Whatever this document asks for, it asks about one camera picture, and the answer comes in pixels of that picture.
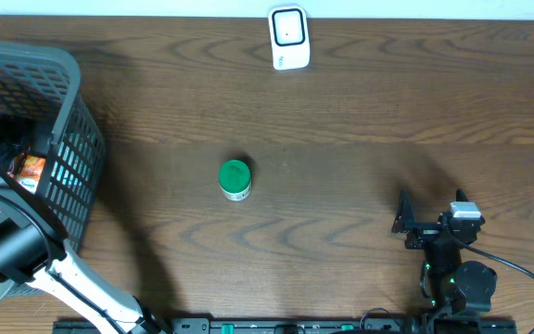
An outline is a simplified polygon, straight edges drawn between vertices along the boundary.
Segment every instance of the white background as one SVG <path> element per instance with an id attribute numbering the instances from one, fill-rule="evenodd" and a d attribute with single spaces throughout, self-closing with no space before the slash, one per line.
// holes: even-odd
<path id="1" fill-rule="evenodd" d="M 0 14 L 266 18 L 295 4 L 312 18 L 534 19 L 534 0 L 0 0 Z"/>

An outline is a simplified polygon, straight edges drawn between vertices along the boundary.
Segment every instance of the green bottle cap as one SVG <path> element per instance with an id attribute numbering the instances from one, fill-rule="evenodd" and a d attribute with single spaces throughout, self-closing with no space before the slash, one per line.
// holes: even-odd
<path id="1" fill-rule="evenodd" d="M 244 199 L 250 192 L 250 169 L 242 161 L 227 161 L 220 168 L 218 181 L 228 199 Z"/>

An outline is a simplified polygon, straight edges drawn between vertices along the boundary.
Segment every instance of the white device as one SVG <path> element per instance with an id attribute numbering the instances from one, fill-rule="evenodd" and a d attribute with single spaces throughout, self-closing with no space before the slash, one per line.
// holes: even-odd
<path id="1" fill-rule="evenodd" d="M 283 6 L 269 12 L 269 33 L 276 70 L 303 68 L 311 60 L 306 12 L 299 6 Z"/>

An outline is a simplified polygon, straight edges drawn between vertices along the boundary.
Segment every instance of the wooden table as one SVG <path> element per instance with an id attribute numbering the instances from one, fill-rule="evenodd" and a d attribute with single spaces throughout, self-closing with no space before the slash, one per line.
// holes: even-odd
<path id="1" fill-rule="evenodd" d="M 165 315 L 354 316 L 426 307 L 421 251 L 390 234 L 399 190 L 435 219 L 462 187 L 475 246 L 534 272 L 534 22 L 312 19 L 311 64 L 273 70 L 266 19 L 0 17 L 0 39 L 68 50 L 108 141 L 82 257 Z M 250 198 L 217 172 L 252 158 Z M 534 282 L 492 315 L 534 326 Z M 76 317 L 48 296 L 0 331 Z"/>

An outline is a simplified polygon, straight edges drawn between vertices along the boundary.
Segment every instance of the gray plastic basket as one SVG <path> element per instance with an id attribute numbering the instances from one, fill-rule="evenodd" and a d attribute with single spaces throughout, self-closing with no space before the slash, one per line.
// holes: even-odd
<path id="1" fill-rule="evenodd" d="M 0 42 L 0 115 L 36 120 L 50 133 L 36 196 L 63 222 L 75 250 L 105 157 L 104 139 L 78 94 L 80 80 L 77 62 L 65 51 Z M 37 292 L 20 286 L 7 296 Z"/>

